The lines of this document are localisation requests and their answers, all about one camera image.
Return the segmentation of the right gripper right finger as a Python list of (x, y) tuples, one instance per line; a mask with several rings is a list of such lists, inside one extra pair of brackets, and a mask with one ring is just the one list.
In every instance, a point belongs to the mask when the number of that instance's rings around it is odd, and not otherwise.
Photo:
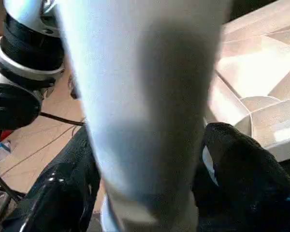
[(206, 125), (201, 144), (214, 175), (200, 160), (192, 182), (199, 232), (290, 232), (290, 159), (277, 161), (234, 126)]

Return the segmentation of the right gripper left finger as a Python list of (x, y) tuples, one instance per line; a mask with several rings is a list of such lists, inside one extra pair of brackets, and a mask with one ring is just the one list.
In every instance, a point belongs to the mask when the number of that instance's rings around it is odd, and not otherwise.
[(100, 179), (90, 137), (82, 126), (2, 222), (3, 231), (87, 231)]

